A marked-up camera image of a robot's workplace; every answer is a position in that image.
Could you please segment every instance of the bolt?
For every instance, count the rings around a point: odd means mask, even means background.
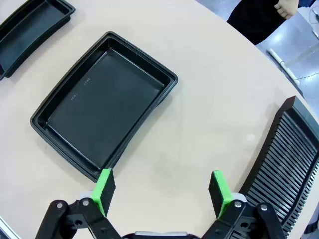
[[[238,201],[235,202],[235,207],[236,207],[236,208],[240,208],[240,207],[241,207],[241,202],[238,202]]]
[[[266,206],[265,204],[262,204],[262,205],[260,206],[260,208],[261,208],[261,210],[263,210],[263,211],[266,211],[266,210],[267,210],[267,206]]]
[[[89,205],[89,201],[88,201],[88,200],[84,200],[84,201],[83,201],[83,205],[84,205],[84,206],[88,206],[88,205]]]

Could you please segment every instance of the black plastic tray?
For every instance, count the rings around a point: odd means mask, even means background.
[[[253,206],[271,203],[287,237],[313,186],[318,159],[319,125],[296,96],[288,98],[276,113],[240,193]],[[247,238],[235,234],[234,239]]]
[[[176,83],[173,72],[107,32],[66,73],[30,122],[67,161],[97,181]]]
[[[29,0],[0,25],[0,80],[70,20],[75,8],[64,0]]]

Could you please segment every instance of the floor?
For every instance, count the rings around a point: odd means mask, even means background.
[[[240,0],[197,1],[227,20]],[[273,61],[266,52],[266,49],[272,48],[297,78],[310,76],[319,72],[319,39],[313,34],[312,29],[307,20],[297,12],[257,47]],[[319,118],[319,74],[300,79],[299,86],[295,85],[295,87],[302,92],[305,100]]]

